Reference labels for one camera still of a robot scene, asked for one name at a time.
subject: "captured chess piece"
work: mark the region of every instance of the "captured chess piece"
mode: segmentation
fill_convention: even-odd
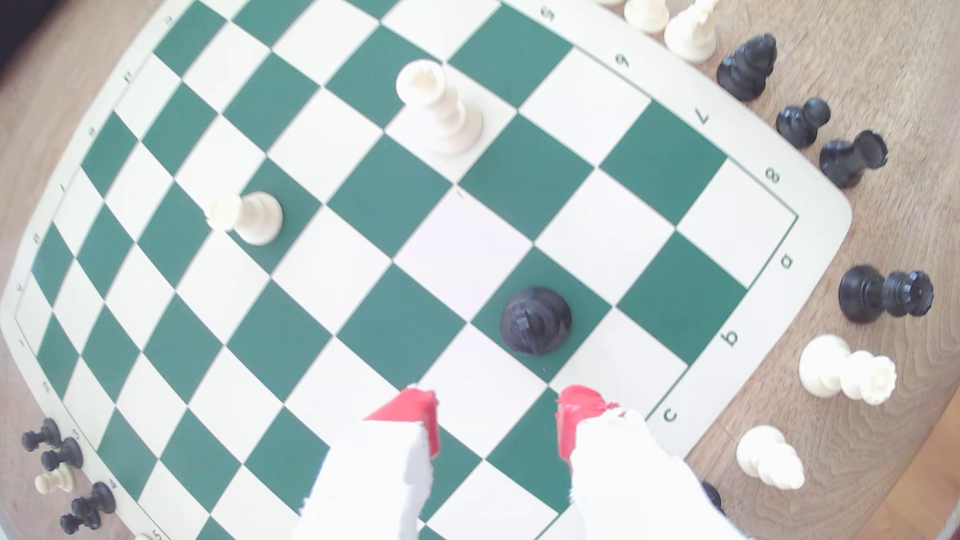
[[[207,223],[216,231],[236,231],[252,246],[274,241],[283,227],[283,209],[276,198],[263,191],[217,197],[206,211]]]
[[[54,448],[59,448],[63,441],[60,440],[60,428],[57,427],[57,423],[54,422],[53,418],[44,418],[43,426],[40,427],[40,432],[27,431],[20,437],[20,444],[23,445],[24,450],[27,452],[33,452],[40,447],[40,443],[50,445]]]
[[[887,143],[883,137],[864,131],[853,142],[832,140],[820,151],[820,170],[837,187],[848,189],[860,184],[863,172],[887,164]]]
[[[840,280],[840,309],[854,323],[872,323],[884,311],[895,317],[923,317],[933,305],[933,282],[920,271],[886,278],[873,266],[854,266]]]
[[[733,97],[748,102],[767,87],[777,61],[777,40],[770,34],[751,37],[717,66],[717,83]]]
[[[500,337],[524,355],[556,351],[570,334],[570,307],[546,287],[521,290],[507,301],[500,314]]]
[[[777,132],[795,148],[803,150],[817,139],[817,131],[830,121],[830,107],[811,97],[802,107],[788,105],[777,115]]]
[[[67,437],[63,439],[63,446],[59,450],[48,450],[41,454],[40,463],[48,471],[60,467],[61,463],[80,469],[84,466],[84,453],[81,452],[77,439]]]

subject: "chessboard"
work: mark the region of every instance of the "chessboard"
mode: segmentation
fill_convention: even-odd
[[[481,111],[463,154],[424,150],[396,95],[417,59]],[[254,191],[276,240],[210,229]],[[850,223],[763,120],[590,2],[169,0],[51,178],[0,324],[134,533],[288,537],[338,433],[419,383],[442,427],[420,538],[574,540],[557,392],[686,455]],[[498,330],[531,286],[572,311],[544,356]]]

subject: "black chess piece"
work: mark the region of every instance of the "black chess piece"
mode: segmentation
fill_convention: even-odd
[[[566,341],[572,323],[570,307],[546,287],[521,290],[500,314],[500,337],[524,355],[545,355]]]
[[[802,107],[788,105],[777,115],[777,132],[794,147],[803,150],[817,139],[817,131],[830,121],[830,107],[811,97]]]
[[[933,282],[919,270],[893,272],[884,279],[876,268],[863,264],[840,280],[840,309],[854,323],[874,322],[884,311],[922,317],[932,304]]]
[[[23,449],[27,452],[33,452],[39,448],[40,443],[50,445],[54,448],[59,448],[63,444],[63,441],[60,440],[60,428],[57,427],[57,423],[54,422],[53,418],[43,419],[43,426],[40,427],[39,433],[27,431],[20,437],[20,444],[23,445]]]
[[[77,439],[67,437],[63,439],[63,446],[59,450],[48,450],[41,454],[40,463],[48,471],[53,471],[61,463],[80,469],[84,466],[84,453],[80,450]]]
[[[736,99],[756,99],[767,87],[777,61],[777,40],[770,34],[751,37],[717,66],[717,83]]]
[[[853,142],[832,140],[820,151],[820,170],[841,189],[860,184],[863,171],[887,164],[887,143],[883,137],[867,130]]]

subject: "white chess piece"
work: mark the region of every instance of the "white chess piece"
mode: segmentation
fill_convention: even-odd
[[[747,431],[736,445],[736,462],[747,476],[778,489],[800,489],[806,482],[797,451],[773,426]]]
[[[680,58],[693,63],[705,61],[717,47],[713,9],[719,0],[696,0],[673,17],[663,31],[663,42]]]
[[[66,463],[61,463],[59,467],[49,473],[36,475],[34,486],[41,495],[50,493],[55,487],[70,493],[74,488],[73,468]]]
[[[396,76],[396,95],[415,114],[424,146],[437,154],[465,152],[483,131],[483,116],[460,98],[444,68],[430,60],[408,63]]]
[[[248,244],[262,246],[280,234],[283,209],[273,195],[263,191],[243,197],[231,193],[213,200],[206,219],[217,231],[234,230]]]
[[[623,18],[647,34],[659,34],[670,22],[666,0],[627,0]]]
[[[818,398],[843,390],[852,400],[880,405],[897,386],[897,366],[887,356],[851,353],[841,337],[824,334],[810,340],[800,354],[800,382]]]

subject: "wood grain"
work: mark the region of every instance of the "wood grain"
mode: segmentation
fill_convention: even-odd
[[[26,221],[80,117],[160,0],[65,2],[0,80],[0,281]],[[689,2],[670,0],[672,13]],[[930,435],[960,383],[960,20],[954,0],[730,0],[718,10],[717,54],[752,35],[777,36],[780,56],[767,91],[750,104],[772,122],[786,104],[820,95],[833,119],[818,143],[860,130],[882,133],[889,164],[848,192],[854,219],[837,259],[766,361],[691,453],[693,468],[716,485],[735,523],[757,539],[853,538],[879,508]],[[937,287],[925,318],[860,327],[836,305],[843,272],[869,262],[884,272],[921,268]],[[834,332],[853,347],[892,357],[900,380],[887,404],[842,397],[817,400],[796,377],[799,351]],[[42,418],[0,345],[0,504],[21,538],[60,535],[68,496],[33,491],[36,456],[19,434]],[[807,470],[807,485],[784,493],[746,478],[733,460],[739,436],[769,423],[781,428]],[[899,510],[883,506],[894,523]],[[883,528],[872,522],[872,527]],[[901,528],[889,538],[918,537]],[[131,537],[107,520],[101,540]]]

